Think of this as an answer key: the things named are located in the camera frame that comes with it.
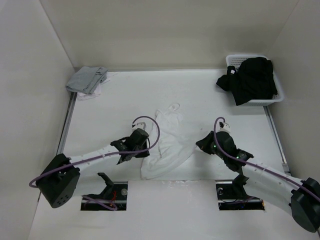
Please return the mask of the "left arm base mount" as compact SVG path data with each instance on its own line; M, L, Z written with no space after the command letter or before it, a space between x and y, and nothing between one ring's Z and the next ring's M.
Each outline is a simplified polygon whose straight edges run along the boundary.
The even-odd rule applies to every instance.
M82 197L81 211L126 211L128 182L112 181L105 173L97 173L96 181L89 185L87 197Z

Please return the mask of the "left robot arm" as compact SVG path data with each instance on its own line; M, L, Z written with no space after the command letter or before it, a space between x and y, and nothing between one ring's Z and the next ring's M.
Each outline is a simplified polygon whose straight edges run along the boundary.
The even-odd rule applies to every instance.
M53 209L63 206L74 195L79 195L90 203L115 211L117 205L108 200L112 195L114 182L103 167L111 159L115 159L115 163L119 165L132 158L147 157L150 147L149 134L137 128L130 136L114 140L97 151L71 157L60 153L32 182L32 186L40 190Z

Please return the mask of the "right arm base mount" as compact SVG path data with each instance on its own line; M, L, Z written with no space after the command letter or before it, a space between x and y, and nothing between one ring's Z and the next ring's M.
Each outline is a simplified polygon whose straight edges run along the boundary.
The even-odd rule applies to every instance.
M248 178L238 175L233 180L215 183L218 209L220 211L264 211L264 201L246 193Z

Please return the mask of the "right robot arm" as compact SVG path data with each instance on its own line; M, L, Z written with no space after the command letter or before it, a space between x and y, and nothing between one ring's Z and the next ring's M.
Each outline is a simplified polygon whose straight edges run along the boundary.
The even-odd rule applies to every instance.
M320 184L315 179L302 180L255 163L254 156L237 148L225 131L211 131L196 146L206 154L218 156L238 174L231 189L236 197L266 201L289 214L308 232L315 233L320 228Z

